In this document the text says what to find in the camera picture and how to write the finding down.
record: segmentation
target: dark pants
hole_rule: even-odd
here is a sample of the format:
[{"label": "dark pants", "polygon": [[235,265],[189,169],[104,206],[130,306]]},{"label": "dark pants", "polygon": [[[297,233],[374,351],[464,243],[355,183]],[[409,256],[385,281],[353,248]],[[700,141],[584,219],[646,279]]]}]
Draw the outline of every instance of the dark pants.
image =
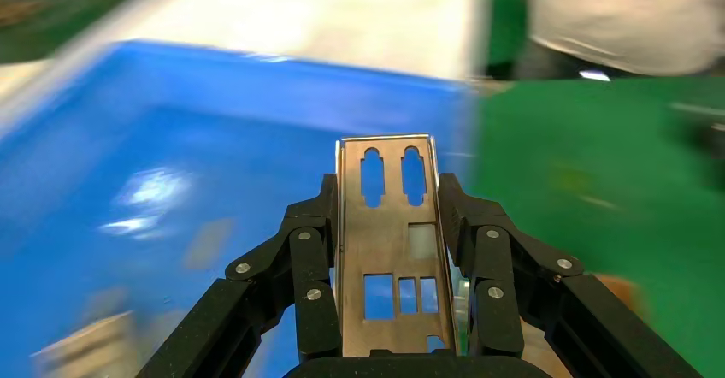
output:
[{"label": "dark pants", "polygon": [[579,79],[582,71],[601,72],[610,79],[641,76],[618,68],[587,62],[529,40],[523,54],[516,62],[514,78],[517,80]]}]

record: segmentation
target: metal bracket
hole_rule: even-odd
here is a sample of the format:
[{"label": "metal bracket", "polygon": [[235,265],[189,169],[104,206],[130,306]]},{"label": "metal bracket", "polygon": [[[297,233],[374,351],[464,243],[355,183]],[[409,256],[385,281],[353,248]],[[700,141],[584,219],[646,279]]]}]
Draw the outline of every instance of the metal bracket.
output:
[{"label": "metal bracket", "polygon": [[[343,357],[367,357],[376,349],[424,353],[430,336],[457,351],[432,138],[423,134],[362,137],[343,139],[338,146],[340,234],[335,282]],[[417,206],[410,205],[403,189],[402,160],[411,147],[422,160],[425,180],[423,201]],[[366,205],[362,193],[361,162],[369,149],[378,151],[384,166],[385,191],[376,208]],[[411,226],[420,225],[410,231]],[[365,275],[392,277],[392,319],[365,319]],[[435,279],[437,313],[421,311],[421,279],[426,278]],[[415,280],[415,314],[401,312],[401,279]]]}]

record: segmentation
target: white floor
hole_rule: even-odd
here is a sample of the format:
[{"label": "white floor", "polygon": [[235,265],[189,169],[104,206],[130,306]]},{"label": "white floor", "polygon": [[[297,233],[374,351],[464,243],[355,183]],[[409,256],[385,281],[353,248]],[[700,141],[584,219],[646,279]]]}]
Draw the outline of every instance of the white floor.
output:
[{"label": "white floor", "polygon": [[480,6],[480,0],[132,0],[62,49],[59,61],[0,66],[0,125],[33,102],[27,94],[9,95],[19,86],[29,81],[26,90],[47,92],[107,43],[130,38],[460,80],[472,66],[473,37],[482,38],[474,35],[480,28],[474,21],[487,22]]}]

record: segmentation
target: blue plastic bin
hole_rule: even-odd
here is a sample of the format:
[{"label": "blue plastic bin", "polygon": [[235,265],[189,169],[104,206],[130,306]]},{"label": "blue plastic bin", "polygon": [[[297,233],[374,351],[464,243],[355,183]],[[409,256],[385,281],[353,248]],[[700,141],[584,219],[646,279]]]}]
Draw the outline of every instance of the blue plastic bin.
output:
[{"label": "blue plastic bin", "polygon": [[[114,310],[132,310],[139,331],[185,314],[289,203],[317,194],[340,137],[431,133],[441,171],[461,173],[470,105],[450,81],[115,45],[0,139],[2,375],[33,376],[30,354],[88,323],[97,292],[125,291]],[[219,221],[228,237],[190,263],[200,229]],[[255,375],[297,364],[293,317],[265,336]]]}]

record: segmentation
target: rectangular cutout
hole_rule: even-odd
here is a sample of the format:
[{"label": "rectangular cutout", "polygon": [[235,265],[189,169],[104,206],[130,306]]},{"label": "rectangular cutout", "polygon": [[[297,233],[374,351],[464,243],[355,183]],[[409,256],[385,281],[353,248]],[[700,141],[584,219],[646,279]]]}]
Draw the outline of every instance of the rectangular cutout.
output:
[{"label": "rectangular cutout", "polygon": [[428,335],[428,337],[426,337],[426,343],[428,347],[428,352],[445,349],[445,344],[438,335]]},{"label": "rectangular cutout", "polygon": [[392,275],[365,275],[365,319],[392,319]]},{"label": "rectangular cutout", "polygon": [[421,303],[423,312],[438,312],[438,287],[435,278],[421,278]]},{"label": "rectangular cutout", "polygon": [[415,314],[418,312],[415,279],[401,278],[398,280],[398,296],[400,297],[401,314]]},{"label": "rectangular cutout", "polygon": [[435,224],[408,224],[410,257],[435,258]]}]

